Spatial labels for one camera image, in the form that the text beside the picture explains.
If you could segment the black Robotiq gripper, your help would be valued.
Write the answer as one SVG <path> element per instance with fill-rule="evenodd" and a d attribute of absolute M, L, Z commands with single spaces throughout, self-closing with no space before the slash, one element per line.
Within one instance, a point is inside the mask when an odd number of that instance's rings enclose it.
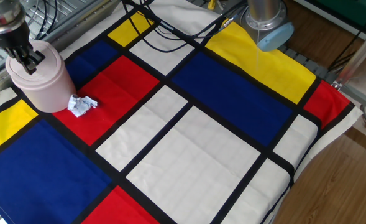
<path fill-rule="evenodd" d="M 0 34 L 0 48 L 11 58 L 16 59 L 29 75 L 32 75 L 45 56 L 33 49 L 29 42 L 29 35 L 29 26 L 24 22 L 16 30 Z"/>

